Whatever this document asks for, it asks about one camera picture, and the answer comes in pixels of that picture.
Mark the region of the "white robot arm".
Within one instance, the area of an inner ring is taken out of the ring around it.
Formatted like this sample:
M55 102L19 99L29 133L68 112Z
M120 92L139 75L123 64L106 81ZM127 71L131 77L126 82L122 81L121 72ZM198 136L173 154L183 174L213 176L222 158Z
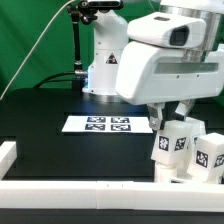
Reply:
M165 103L178 101L184 118L196 99L224 89L224 0L155 0L158 11L127 22L115 11L129 1L87 0L96 20L87 90L148 105L150 126L160 129Z

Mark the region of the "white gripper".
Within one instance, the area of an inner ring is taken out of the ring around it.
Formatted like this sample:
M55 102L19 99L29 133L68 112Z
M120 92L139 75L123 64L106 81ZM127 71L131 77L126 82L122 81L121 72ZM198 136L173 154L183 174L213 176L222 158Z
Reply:
M130 104L148 104L149 126L153 130L163 129L165 102L180 101L174 118L184 121L194 99L214 97L224 89L224 44L201 63L182 62L183 53L182 49L135 41L122 53L116 92Z

